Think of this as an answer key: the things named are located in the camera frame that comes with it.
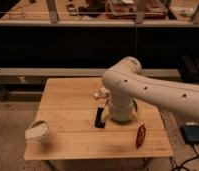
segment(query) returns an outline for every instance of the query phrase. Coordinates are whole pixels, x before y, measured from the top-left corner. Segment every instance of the wooden table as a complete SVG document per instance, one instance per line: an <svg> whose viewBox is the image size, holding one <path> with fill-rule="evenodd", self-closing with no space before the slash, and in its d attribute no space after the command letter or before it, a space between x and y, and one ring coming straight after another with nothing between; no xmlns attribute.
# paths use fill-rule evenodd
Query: wooden table
<svg viewBox="0 0 199 171"><path fill-rule="evenodd" d="M60 78L47 81L36 120L48 122L51 141L27 145L25 160L104 159L165 157L173 155L156 107L137 100L137 121L120 125L106 121L95 128L97 107L105 100L93 94L102 87L101 78ZM135 148L137 129L145 124L144 144Z"/></svg>

